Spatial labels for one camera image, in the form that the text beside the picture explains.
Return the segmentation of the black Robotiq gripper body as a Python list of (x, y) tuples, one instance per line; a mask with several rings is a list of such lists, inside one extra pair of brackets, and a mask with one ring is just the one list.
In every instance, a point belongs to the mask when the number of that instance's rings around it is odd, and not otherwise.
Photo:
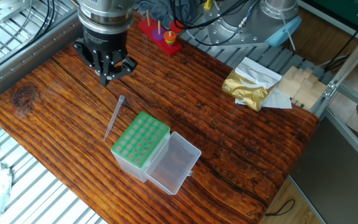
[(100, 34), (84, 27), (83, 37), (89, 49), (95, 49), (101, 53), (104, 74), (108, 60), (117, 64), (127, 56), (127, 31), (118, 34)]

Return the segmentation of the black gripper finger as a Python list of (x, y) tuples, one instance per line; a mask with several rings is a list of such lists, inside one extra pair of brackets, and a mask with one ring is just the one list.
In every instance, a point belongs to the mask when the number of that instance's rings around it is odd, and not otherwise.
[(108, 64), (105, 68), (105, 85), (113, 79), (120, 79), (131, 74), (136, 66), (137, 62), (129, 56), (125, 56), (119, 66), (116, 66), (116, 62), (108, 60)]
[(101, 53), (95, 49), (89, 49), (88, 46), (82, 41), (76, 41), (73, 44), (77, 54), (82, 58), (84, 63), (96, 70), (99, 75), (99, 83), (106, 86), (106, 76), (103, 73), (103, 61), (101, 60)]

